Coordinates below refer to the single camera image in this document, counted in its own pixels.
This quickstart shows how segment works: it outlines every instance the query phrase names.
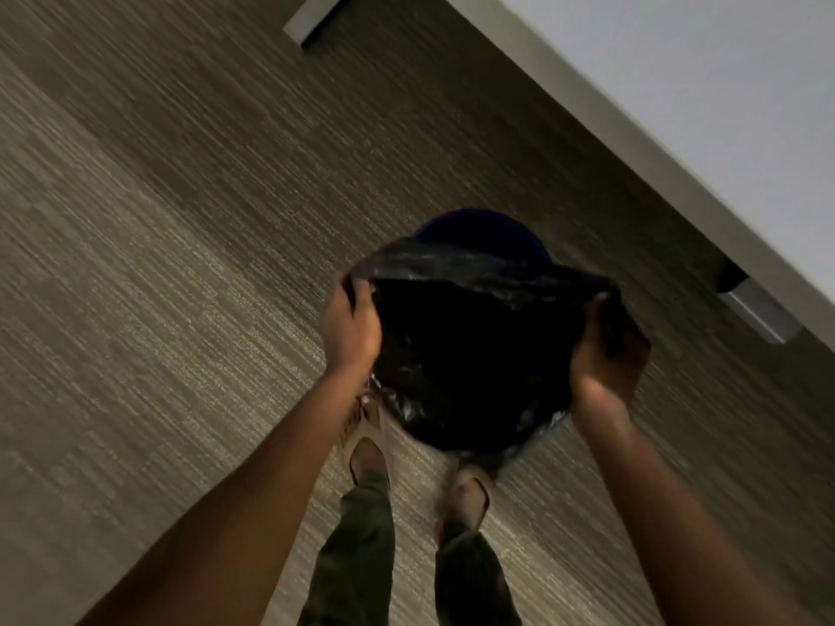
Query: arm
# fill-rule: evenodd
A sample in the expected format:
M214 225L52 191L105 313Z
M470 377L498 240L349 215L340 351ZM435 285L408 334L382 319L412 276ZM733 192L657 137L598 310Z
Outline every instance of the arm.
M571 363L572 412L641 560L668 624L764 626L808 623L733 546L704 506L632 424L627 404L649 357L632 325L610 359L600 338L600 306Z
M354 289L352 310L338 280L322 318L325 375L79 626L261 623L319 471L380 349L369 285Z

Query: gray carpet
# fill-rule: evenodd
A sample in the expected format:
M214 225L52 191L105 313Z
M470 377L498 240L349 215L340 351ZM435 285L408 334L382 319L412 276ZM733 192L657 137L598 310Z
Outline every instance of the gray carpet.
M0 0L0 623L69 624L322 368L331 272L489 207L619 280L655 350L635 420L824 621L835 356L760 342L721 255L442 0ZM392 623L434 623L444 459L395 439ZM294 623L347 478L332 457L266 623ZM485 524L528 623L657 623L566 424Z

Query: white tabletop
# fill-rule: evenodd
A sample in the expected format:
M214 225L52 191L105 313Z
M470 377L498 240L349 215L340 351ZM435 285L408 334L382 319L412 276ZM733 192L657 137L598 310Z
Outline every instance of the white tabletop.
M548 85L498 5L450 1ZM835 0L497 1L835 305Z

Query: black trash bag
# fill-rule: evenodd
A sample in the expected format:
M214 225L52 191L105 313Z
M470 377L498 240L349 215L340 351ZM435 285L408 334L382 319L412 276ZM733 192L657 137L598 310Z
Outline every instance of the black trash bag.
M371 384L386 409L419 442L496 467L565 416L585 305L610 294L608 350L625 325L606 277L453 245L405 238L350 274L372 283L382 347Z

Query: green pants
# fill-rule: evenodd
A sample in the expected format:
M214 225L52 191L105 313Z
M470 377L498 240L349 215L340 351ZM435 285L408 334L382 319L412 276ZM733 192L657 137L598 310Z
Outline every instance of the green pants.
M370 474L342 498L342 518L319 552L299 624L388 623L394 521L386 477ZM502 567L480 532L444 522L435 556L435 608L441 626L508 626L521 620Z

